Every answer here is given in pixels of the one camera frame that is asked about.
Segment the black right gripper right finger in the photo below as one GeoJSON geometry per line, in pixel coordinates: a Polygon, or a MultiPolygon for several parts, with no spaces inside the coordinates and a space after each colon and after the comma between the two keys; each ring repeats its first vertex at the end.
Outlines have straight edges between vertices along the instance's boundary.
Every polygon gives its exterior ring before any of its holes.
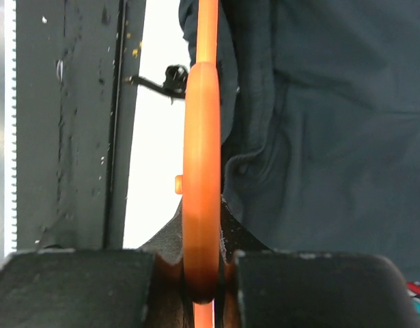
{"type": "Polygon", "coordinates": [[[221,267],[214,301],[215,326],[240,327],[236,254],[242,251],[267,251],[269,248],[240,224],[224,199],[221,199],[220,237],[221,267]]]}

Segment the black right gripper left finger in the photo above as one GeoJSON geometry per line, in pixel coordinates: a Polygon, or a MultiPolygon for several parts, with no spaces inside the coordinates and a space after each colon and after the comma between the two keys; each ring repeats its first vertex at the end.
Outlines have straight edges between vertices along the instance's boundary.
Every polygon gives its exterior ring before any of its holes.
{"type": "Polygon", "coordinates": [[[193,327],[193,306],[183,277],[182,206],[142,250],[155,255],[145,327],[193,327]]]}

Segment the orange hanger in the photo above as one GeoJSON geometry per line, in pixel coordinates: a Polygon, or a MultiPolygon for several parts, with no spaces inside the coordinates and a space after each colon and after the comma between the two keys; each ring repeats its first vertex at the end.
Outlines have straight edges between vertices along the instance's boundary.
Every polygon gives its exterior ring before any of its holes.
{"type": "Polygon", "coordinates": [[[218,1],[200,1],[196,61],[185,96],[182,194],[184,279],[193,300],[195,327],[214,327],[219,276],[221,113],[216,69],[218,1]]]}

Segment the dark navy shorts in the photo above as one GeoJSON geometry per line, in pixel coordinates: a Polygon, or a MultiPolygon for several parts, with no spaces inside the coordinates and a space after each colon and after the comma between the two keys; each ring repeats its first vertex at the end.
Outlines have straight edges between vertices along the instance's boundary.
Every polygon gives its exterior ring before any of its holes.
{"type": "Polygon", "coordinates": [[[420,281],[420,1],[222,1],[218,69],[232,215],[420,281]]]}

